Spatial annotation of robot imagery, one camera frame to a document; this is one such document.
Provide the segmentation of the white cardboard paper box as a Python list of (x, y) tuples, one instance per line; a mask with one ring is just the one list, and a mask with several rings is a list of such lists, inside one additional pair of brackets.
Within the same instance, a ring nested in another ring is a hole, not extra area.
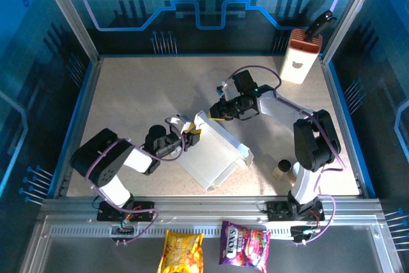
[(223, 126), (207, 117), (204, 111), (192, 123), (201, 129), (200, 141), (181, 152), (171, 153), (177, 163), (206, 191), (218, 187), (237, 167), (249, 168), (254, 155)]

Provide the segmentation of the cream knife block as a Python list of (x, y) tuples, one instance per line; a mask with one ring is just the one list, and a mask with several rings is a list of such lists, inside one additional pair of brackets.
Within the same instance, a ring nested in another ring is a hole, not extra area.
[(303, 29), (293, 29), (289, 36), (284, 61), (279, 69), (283, 81), (302, 84), (316, 61), (323, 43), (322, 35), (306, 40)]

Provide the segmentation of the silver topped drink can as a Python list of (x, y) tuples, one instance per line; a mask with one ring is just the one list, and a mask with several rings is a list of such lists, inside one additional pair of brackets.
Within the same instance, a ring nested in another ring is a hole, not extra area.
[(300, 170), (299, 162), (295, 162), (294, 165), (292, 165), (291, 169), (289, 170), (288, 178), (292, 186), (296, 184), (299, 170)]

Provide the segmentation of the yellow snack bag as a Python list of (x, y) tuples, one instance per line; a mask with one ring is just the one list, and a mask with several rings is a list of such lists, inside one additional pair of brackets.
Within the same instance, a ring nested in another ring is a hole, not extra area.
[(157, 273), (203, 273), (204, 234), (166, 232), (164, 252)]

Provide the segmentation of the purple candy bag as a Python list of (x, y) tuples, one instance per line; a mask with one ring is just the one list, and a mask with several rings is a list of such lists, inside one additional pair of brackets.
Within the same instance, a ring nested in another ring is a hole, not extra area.
[(271, 235), (268, 230), (223, 221), (219, 265), (251, 267), (267, 273)]

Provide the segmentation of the grey metal shelf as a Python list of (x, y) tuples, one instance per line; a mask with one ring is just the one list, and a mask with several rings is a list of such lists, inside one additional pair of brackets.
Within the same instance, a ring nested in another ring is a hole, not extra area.
[[(157, 273), (165, 237), (142, 238), (117, 246), (111, 238), (52, 237), (48, 224), (32, 243), (20, 273)], [(187, 226), (162, 224), (167, 227)], [(203, 240), (204, 273), (260, 273), (250, 267), (219, 265), (220, 237)], [(306, 246), (270, 241), (268, 273), (409, 273), (386, 226), (374, 221), (333, 224)]]

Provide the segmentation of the aluminium mounting rail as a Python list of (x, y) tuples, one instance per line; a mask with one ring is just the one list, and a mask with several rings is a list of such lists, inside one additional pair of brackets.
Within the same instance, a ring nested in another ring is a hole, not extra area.
[[(137, 202), (150, 201), (160, 210), (159, 218), (165, 221), (175, 219), (176, 223), (189, 224), (215, 222), (219, 220), (267, 221), (261, 211), (267, 209), (268, 202), (287, 202), (284, 196), (158, 196), (136, 197)], [(332, 201), (322, 197), (321, 202), (327, 221), (335, 210), (337, 223), (365, 223), (384, 220), (383, 208), (378, 199), (336, 197)], [(65, 197), (47, 199), (40, 212), (42, 215), (58, 215), (63, 219), (94, 219), (97, 213), (92, 197)]]

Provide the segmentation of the aluminium side rail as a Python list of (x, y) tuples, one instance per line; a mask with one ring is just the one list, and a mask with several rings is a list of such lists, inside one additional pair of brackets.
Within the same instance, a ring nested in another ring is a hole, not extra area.
[(89, 64), (86, 70), (48, 191), (48, 199), (60, 197), (65, 177), (72, 172), (70, 159), (74, 151), (80, 146), (101, 67), (102, 61), (98, 64)]
[(321, 67), (328, 86), (328, 92), (334, 106), (339, 128), (341, 130), (345, 151), (348, 154), (350, 169), (354, 174), (354, 178), (360, 192), (360, 197), (370, 198), (371, 194), (367, 191), (365, 178), (367, 171), (366, 164), (362, 156), (359, 142), (357, 141), (357, 136), (355, 129), (353, 128), (346, 101), (343, 97), (339, 79), (332, 63), (327, 64), (322, 61)]

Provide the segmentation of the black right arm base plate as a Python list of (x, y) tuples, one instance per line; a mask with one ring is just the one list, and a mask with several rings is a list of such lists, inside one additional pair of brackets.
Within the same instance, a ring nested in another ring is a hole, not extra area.
[(266, 202), (266, 214), (269, 221), (325, 220), (322, 202), (317, 198), (303, 205), (292, 201), (268, 201)]

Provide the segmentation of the black handled knife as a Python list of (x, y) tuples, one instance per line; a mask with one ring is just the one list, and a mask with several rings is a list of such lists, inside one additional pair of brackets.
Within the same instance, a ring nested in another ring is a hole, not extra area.
[(313, 38), (318, 38), (322, 32), (330, 28), (336, 21), (337, 18), (333, 16), (331, 10), (325, 11), (307, 28), (304, 41), (312, 42)]

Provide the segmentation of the aluminium frame post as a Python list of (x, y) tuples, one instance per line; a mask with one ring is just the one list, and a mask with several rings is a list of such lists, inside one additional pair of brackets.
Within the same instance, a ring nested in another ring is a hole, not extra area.
[(71, 27), (74, 35), (78, 39), (90, 61), (93, 64), (98, 64), (100, 62), (100, 55), (72, 1), (55, 0), (55, 2), (61, 10), (61, 13), (64, 15), (67, 23)]
[(358, 13), (361, 11), (366, 0), (351, 0), (348, 7), (346, 8), (340, 22), (335, 28), (328, 44), (324, 50), (322, 58), (322, 63), (327, 65), (331, 61), (336, 50), (339, 48), (342, 40), (350, 29), (353, 21), (357, 17)]

